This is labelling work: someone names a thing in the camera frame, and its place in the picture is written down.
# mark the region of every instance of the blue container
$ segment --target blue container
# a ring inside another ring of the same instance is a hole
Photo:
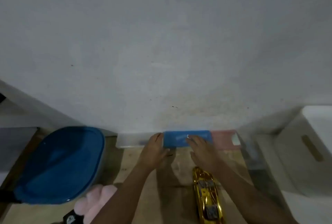
[[[93,184],[100,169],[105,138],[93,127],[59,129],[31,154],[14,189],[28,204],[61,204]]]
[[[212,142],[211,132],[208,130],[193,130],[193,131],[165,131],[164,132],[164,147],[176,148],[189,146],[186,142],[188,135],[197,135],[204,138],[206,141]]]

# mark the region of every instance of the blue lid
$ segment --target blue lid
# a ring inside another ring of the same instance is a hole
[[[192,130],[192,131],[165,131],[164,132],[164,147],[176,148],[189,146],[186,142],[188,135],[197,135],[205,140],[212,142],[211,132],[208,130]]]
[[[14,189],[29,204],[61,204],[92,183],[105,146],[102,132],[92,127],[59,129],[31,154]]]

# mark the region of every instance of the yellow toy car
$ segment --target yellow toy car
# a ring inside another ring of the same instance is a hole
[[[211,173],[193,168],[193,187],[201,224],[225,224],[218,190]]]

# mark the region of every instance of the human hand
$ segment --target human hand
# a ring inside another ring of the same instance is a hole
[[[156,133],[144,146],[137,165],[142,166],[144,169],[147,169],[148,172],[152,172],[158,164],[166,157],[169,149],[164,149],[162,146],[164,134]]]
[[[193,149],[190,155],[195,165],[210,173],[218,169],[221,159],[210,143],[199,136],[188,136],[187,143]]]

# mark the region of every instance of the pink stuffed animal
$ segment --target pink stuffed animal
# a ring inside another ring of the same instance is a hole
[[[94,185],[85,197],[76,201],[74,206],[75,213],[84,215],[83,223],[90,224],[116,191],[117,188],[114,185]]]

